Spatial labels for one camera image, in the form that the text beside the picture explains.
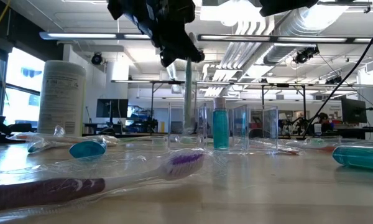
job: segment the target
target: camera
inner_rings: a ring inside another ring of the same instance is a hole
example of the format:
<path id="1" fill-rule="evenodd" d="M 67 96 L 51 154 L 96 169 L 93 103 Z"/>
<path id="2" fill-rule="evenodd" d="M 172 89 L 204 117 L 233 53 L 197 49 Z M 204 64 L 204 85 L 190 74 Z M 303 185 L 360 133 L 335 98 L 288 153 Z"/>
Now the camera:
<path id="1" fill-rule="evenodd" d="M 192 0 L 108 0 L 113 19 L 125 15 L 160 49 L 160 62 L 168 67 L 175 59 L 201 62 L 205 59 L 188 34 L 185 24 L 195 20 Z"/>
<path id="2" fill-rule="evenodd" d="M 95 52 L 94 56 L 91 58 L 91 63 L 93 65 L 102 65 L 105 62 L 104 58 L 102 58 L 101 52 Z"/>

